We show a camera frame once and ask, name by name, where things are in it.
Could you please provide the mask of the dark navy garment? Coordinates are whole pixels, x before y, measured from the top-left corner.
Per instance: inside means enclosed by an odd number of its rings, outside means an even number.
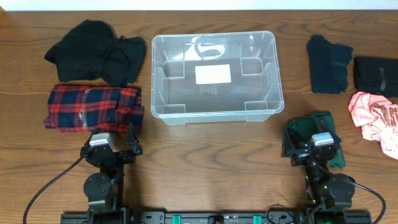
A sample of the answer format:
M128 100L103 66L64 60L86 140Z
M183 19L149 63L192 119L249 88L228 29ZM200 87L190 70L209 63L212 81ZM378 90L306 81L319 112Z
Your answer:
M322 35L313 35L307 43L310 79L314 93L340 94L348 88L347 66L353 48L332 44Z

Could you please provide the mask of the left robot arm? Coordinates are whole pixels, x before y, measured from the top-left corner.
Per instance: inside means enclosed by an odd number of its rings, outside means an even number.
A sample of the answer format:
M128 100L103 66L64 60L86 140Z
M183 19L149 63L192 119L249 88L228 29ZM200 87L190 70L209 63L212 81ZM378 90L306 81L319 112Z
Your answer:
M88 223L134 223L134 215L123 203L124 166L133 164L143 153L133 124L128 124L125 151L113 151L114 141L109 133L94 131L84 143L80 156L99 168L84 183L88 198Z

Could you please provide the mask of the pink shirt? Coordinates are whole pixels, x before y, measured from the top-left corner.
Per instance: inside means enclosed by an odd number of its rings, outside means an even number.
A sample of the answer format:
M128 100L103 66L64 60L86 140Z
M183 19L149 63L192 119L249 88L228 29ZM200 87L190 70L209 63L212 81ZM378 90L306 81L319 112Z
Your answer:
M397 105L384 96L359 91L348 109L363 138L380 142L383 153L397 159Z

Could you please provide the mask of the black taped garment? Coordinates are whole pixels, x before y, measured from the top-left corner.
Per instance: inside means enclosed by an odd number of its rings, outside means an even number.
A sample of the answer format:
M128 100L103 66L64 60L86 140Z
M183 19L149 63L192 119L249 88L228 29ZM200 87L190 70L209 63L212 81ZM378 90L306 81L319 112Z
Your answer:
M397 59L355 57L354 85L358 91L397 97Z

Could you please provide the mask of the dark green garment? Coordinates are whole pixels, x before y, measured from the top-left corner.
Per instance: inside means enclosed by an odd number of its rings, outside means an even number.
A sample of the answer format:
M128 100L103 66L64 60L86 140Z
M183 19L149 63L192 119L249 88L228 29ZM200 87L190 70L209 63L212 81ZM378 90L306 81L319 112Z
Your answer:
M308 116L294 118L287 122L287 131L290 136L298 142L311 140L314 134L321 133L321 125L323 123L327 131L335 132L335 124L330 112L316 112Z

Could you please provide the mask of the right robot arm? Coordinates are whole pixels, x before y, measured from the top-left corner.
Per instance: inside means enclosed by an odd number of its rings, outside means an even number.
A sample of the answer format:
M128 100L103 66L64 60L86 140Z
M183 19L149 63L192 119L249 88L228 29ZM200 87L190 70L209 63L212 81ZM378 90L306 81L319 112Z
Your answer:
M337 155L341 139L333 132L314 134L298 142L284 128L282 157L305 171L307 197L313 206L305 209L295 223L347 223L345 210L352 207L354 179L328 170L328 161Z

